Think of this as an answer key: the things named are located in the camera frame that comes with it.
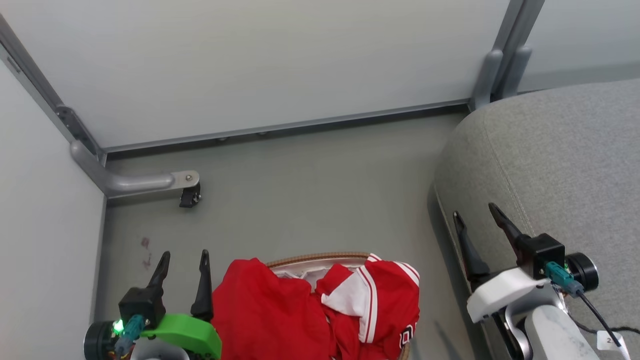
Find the white label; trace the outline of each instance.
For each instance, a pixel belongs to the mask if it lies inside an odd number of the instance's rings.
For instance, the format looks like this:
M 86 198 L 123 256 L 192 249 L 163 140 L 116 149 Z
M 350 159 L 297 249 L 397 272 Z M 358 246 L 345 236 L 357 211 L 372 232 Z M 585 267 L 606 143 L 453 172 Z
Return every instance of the white label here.
M 625 344 L 625 340 L 622 338 L 622 335 L 620 335 L 615 331 L 613 332 L 613 334 L 620 342 L 621 347 L 618 348 L 616 346 L 616 343 L 613 342 L 613 339 L 611 339 L 608 332 L 601 330 L 601 331 L 598 331 L 598 334 L 597 334 L 598 350 L 619 350 L 622 353 L 622 356 L 624 356 L 626 360 L 631 360 L 631 358 L 629 357 L 629 350 L 627 350 L 627 344 Z

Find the gray upholstery fabric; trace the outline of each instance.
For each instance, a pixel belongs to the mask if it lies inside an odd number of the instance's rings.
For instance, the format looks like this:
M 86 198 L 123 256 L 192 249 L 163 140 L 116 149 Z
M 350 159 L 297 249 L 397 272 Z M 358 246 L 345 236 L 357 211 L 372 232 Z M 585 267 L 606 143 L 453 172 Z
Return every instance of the gray upholstery fabric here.
M 492 270 L 514 266 L 515 256 L 489 202 L 521 231 L 587 254 L 600 273 L 589 299 L 610 326 L 640 328 L 640 79 L 519 95 L 471 113 L 442 153 L 435 186 L 449 229 L 458 210 Z M 568 305 L 600 329 L 581 301 Z M 632 358 L 640 356 L 640 336 L 623 336 Z M 504 358 L 494 342 L 494 356 Z

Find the upholstery seam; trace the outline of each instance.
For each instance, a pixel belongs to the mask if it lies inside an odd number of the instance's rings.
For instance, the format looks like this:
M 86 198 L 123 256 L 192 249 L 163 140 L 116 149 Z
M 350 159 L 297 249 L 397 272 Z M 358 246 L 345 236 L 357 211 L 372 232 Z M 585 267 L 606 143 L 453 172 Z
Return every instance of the upholstery seam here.
M 482 127 L 484 129 L 484 137 L 486 138 L 486 142 L 489 144 L 489 149 L 491 150 L 491 153 L 493 154 L 493 158 L 494 158 L 495 162 L 498 164 L 498 168 L 500 169 L 500 172 L 502 172 L 502 175 L 504 176 L 504 179 L 506 179 L 507 191 L 509 192 L 509 196 L 511 196 L 511 200 L 513 200 L 513 202 L 516 204 L 516 209 L 518 210 L 518 216 L 520 217 L 520 220 L 525 224 L 525 226 L 529 226 L 528 230 L 529 230 L 530 234 L 532 236 L 534 236 L 535 233 L 533 231 L 533 226 L 531 226 L 531 222 L 529 221 L 529 217 L 527 216 L 527 213 L 524 211 L 524 207 L 522 206 L 522 202 L 520 201 L 520 197 L 518 196 L 518 193 L 516 193 L 515 189 L 513 188 L 513 183 L 511 182 L 511 179 L 507 175 L 507 172 L 504 170 L 504 167 L 502 166 L 502 163 L 500 162 L 500 159 L 498 158 L 498 155 L 496 154 L 495 150 L 493 149 L 493 144 L 491 143 L 491 140 L 489 139 L 489 133 L 488 133 L 488 131 L 486 129 L 486 115 L 483 116 Z

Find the black caster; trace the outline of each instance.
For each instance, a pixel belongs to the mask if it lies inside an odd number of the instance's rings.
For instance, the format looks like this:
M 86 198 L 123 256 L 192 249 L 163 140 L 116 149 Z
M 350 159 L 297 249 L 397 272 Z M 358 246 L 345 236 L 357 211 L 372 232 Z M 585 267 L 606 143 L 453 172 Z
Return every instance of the black caster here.
M 181 208 L 192 208 L 200 202 L 200 183 L 191 188 L 182 189 L 182 196 L 180 197 Z

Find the white wall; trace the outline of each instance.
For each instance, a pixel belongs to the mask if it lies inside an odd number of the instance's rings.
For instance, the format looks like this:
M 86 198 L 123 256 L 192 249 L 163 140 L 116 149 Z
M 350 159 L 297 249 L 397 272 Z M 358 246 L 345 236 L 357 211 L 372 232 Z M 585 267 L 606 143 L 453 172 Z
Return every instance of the white wall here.
M 547 0 L 519 91 L 640 77 L 640 2 Z
M 83 359 L 103 195 L 4 63 L 0 119 L 2 358 Z
M 470 97 L 508 0 L 2 0 L 102 147 Z

